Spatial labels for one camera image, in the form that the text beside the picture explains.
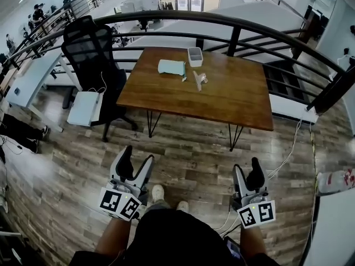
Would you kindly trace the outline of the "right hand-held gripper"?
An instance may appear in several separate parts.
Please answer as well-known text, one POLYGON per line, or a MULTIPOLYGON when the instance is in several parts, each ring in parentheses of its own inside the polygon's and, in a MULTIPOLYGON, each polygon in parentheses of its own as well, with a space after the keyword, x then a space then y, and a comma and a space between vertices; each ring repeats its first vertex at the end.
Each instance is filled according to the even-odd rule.
POLYGON ((238 213, 245 229, 276 220, 275 201, 268 196, 268 175, 256 157, 252 158, 251 166, 252 171, 246 180, 242 168, 238 164, 233 167, 236 193, 232 196, 231 207, 238 213))

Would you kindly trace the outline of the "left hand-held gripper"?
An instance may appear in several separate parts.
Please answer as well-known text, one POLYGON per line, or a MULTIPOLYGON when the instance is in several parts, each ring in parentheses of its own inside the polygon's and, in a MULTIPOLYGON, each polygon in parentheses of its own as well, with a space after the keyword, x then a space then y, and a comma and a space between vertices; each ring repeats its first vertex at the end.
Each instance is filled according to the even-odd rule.
POLYGON ((100 191, 99 210, 112 218, 131 221, 139 219, 139 209, 147 205, 147 188, 154 156, 149 155, 133 179, 131 163, 133 147, 126 146, 119 152, 110 167, 110 180, 100 191))

